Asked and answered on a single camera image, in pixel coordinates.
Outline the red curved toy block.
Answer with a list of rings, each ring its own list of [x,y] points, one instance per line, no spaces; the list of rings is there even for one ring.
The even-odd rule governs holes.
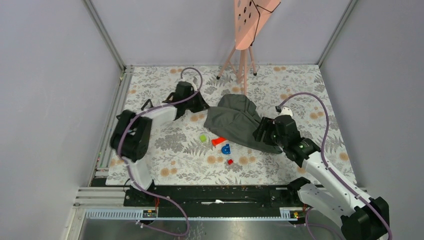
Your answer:
[[[222,144],[223,142],[225,142],[227,139],[226,138],[224,138],[224,137],[218,137],[218,138],[215,138],[215,139],[212,139],[211,140],[211,144],[214,146],[214,147],[216,147],[217,145],[219,145],[219,144]]]

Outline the dark grey t-shirt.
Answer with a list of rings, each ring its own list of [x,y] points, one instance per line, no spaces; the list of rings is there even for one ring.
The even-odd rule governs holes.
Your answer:
[[[281,154],[283,151],[280,147],[255,140],[253,133],[260,122],[257,106],[247,96],[226,94],[217,106],[208,109],[203,126],[213,134],[244,147],[270,154]]]

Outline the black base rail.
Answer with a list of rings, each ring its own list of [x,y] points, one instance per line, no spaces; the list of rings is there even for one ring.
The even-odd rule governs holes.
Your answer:
[[[145,207],[158,217],[189,218],[280,218],[290,210],[296,218],[306,210],[288,185],[151,185],[147,193],[130,187],[125,207]]]

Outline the black frame display box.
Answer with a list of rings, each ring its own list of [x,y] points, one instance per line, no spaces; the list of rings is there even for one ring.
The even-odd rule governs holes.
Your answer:
[[[140,110],[141,110],[141,111],[145,111],[145,110],[151,109],[151,108],[153,108],[153,107],[154,107],[154,105],[153,105],[153,103],[152,103],[152,100],[149,98],[149,99],[147,99],[147,100],[146,100],[146,102],[142,105],[142,107],[140,108]]]

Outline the pink music stand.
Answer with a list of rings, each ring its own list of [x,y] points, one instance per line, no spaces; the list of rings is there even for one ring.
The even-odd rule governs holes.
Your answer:
[[[243,84],[243,94],[247,95],[248,73],[257,75],[253,44],[275,10],[280,0],[235,0],[234,6],[234,47],[216,76],[219,80],[227,67],[235,73],[237,82]]]

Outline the green toy block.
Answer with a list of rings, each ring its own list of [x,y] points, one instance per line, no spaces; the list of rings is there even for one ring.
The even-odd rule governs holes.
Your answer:
[[[204,134],[201,134],[201,135],[199,136],[199,140],[200,140],[202,143],[204,143],[204,142],[206,142],[208,139],[207,139],[207,137],[206,137]]]

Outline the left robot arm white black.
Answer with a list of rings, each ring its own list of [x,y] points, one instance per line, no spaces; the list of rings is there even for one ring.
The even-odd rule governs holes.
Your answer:
[[[116,116],[109,145],[126,164],[130,185],[137,190],[135,197],[142,205],[148,206],[155,200],[155,192],[149,188],[153,178],[142,160],[149,148],[152,129],[179,119],[186,111],[198,113],[209,107],[192,83],[180,81],[160,105],[142,108],[139,114],[126,109]]]

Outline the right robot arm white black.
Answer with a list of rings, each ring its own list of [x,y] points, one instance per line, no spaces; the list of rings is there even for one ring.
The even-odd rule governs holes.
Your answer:
[[[304,177],[293,180],[286,193],[291,205],[304,203],[319,211],[340,227],[347,240],[379,240],[384,236],[392,239],[388,203],[382,197],[371,197],[326,162],[320,147],[301,136],[290,115],[263,117],[253,136],[258,142],[282,148],[289,160],[325,188],[318,189]]]

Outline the blue D-shaped toy block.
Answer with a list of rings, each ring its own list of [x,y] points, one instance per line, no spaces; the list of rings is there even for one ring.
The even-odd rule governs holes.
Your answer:
[[[230,148],[230,144],[225,144],[222,148],[221,148],[221,152],[224,155],[229,155],[231,153],[231,148]]]

